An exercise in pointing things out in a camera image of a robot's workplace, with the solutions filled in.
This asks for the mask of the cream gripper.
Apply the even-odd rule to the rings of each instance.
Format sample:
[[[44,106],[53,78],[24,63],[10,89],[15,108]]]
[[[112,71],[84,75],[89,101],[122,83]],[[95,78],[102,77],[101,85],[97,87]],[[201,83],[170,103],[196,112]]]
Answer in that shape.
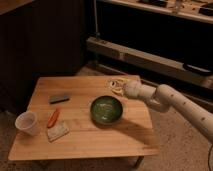
[[[125,78],[115,78],[115,79],[110,79],[108,80],[109,85],[114,86],[114,85],[119,85],[118,89],[113,88],[112,91],[116,94],[119,94],[121,96],[124,95],[124,86],[125,83],[128,82],[128,79]]]

